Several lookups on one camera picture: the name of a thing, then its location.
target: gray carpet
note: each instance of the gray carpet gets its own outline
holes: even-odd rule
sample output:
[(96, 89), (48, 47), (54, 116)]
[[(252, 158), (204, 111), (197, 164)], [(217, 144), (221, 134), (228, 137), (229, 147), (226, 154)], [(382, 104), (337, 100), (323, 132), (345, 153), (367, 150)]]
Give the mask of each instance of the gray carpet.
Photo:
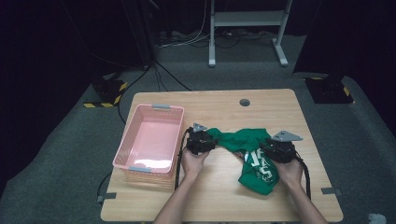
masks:
[[(223, 47), (233, 40), (219, 39)], [(230, 49), (217, 48), (216, 68), (207, 67), (207, 48), (191, 46), (160, 49), (158, 62), (194, 91), (292, 89), (295, 91), (344, 213), (341, 223), (369, 223), (369, 214), (382, 214), (396, 223), (396, 139), (378, 116), (359, 85), (343, 83), (355, 100), (350, 105), (316, 105), (303, 77), (292, 69), (304, 43), (303, 36), (286, 35), (282, 46), (289, 60), (281, 67), (269, 39), (241, 41)], [(186, 91), (157, 65), (169, 91)], [(131, 83), (142, 71), (129, 69), (121, 78)], [(126, 119), (134, 94), (165, 91), (155, 68), (122, 97)], [(102, 179), (112, 169), (123, 132), (116, 107), (84, 108), (97, 96), (88, 88), (68, 116), (48, 137), (32, 163), (8, 181), (0, 202), (0, 223), (104, 223), (95, 201)], [(101, 192), (105, 192), (107, 182)]]

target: white print on shirt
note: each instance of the white print on shirt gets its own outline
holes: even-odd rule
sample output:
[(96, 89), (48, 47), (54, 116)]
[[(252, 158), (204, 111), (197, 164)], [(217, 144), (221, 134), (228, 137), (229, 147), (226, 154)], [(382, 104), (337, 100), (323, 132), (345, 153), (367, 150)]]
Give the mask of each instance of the white print on shirt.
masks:
[[(265, 182), (272, 182), (271, 177), (273, 177), (271, 170), (269, 170), (270, 164), (267, 162), (267, 160), (264, 158), (262, 155), (262, 149), (258, 148), (255, 151), (251, 151), (249, 154), (251, 156), (251, 159), (253, 159), (253, 163), (250, 165), (253, 167), (256, 166), (261, 166), (260, 167), (260, 173), (257, 172), (257, 177), (261, 177)], [(245, 161), (248, 161), (248, 154), (245, 155)]]

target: dark background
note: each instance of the dark background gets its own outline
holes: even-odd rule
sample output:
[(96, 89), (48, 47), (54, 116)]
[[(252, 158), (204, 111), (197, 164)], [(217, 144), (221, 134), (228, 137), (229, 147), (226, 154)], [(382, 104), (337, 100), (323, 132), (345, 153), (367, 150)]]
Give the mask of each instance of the dark background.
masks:
[[(122, 12), (125, 3), (133, 10), (137, 2), (1, 2), (1, 192), (31, 162), (93, 79), (127, 67), (141, 69), (154, 59), (155, 41), (142, 40), (143, 32), (151, 38), (149, 24), (131, 26), (127, 15), (132, 11)], [(200, 29), (204, 1), (156, 3), (161, 10), (153, 10), (150, 16), (160, 18), (154, 26), (161, 31)], [(226, 1), (217, 2), (219, 8), (225, 5)], [(284, 1), (251, 1), (241, 7), (233, 0), (227, 10), (283, 7)], [(286, 35), (307, 35), (295, 73), (334, 75), (334, 67), (339, 67), (336, 75), (360, 84), (393, 133), (394, 9), (390, 0), (325, 0), (321, 5), (294, 1), (286, 29)]]

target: forearm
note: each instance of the forearm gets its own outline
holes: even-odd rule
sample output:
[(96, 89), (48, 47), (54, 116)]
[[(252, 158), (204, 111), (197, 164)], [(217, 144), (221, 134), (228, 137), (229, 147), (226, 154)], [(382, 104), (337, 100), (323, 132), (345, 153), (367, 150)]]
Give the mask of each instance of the forearm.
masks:
[(304, 224), (321, 224), (328, 223), (315, 205), (305, 194), (303, 187), (288, 187), (291, 198), (294, 201), (297, 212)]
[(177, 224), (183, 219), (186, 202), (196, 177), (184, 178), (172, 196), (163, 206), (161, 212), (156, 216), (154, 224)]

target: white metal rack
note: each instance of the white metal rack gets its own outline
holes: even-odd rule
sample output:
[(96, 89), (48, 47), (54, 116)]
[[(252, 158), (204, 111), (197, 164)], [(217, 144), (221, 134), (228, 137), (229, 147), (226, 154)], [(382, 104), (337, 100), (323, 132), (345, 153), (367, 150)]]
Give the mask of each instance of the white metal rack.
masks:
[(288, 0), (284, 10), (279, 11), (234, 11), (216, 12), (215, 0), (211, 0), (210, 9), (210, 43), (209, 43), (209, 67), (216, 66), (215, 52), (215, 27), (218, 26), (272, 26), (278, 25), (277, 38), (273, 38), (273, 44), (277, 57), (282, 66), (288, 66), (288, 60), (280, 43), (285, 31), (290, 13), (292, 0)]

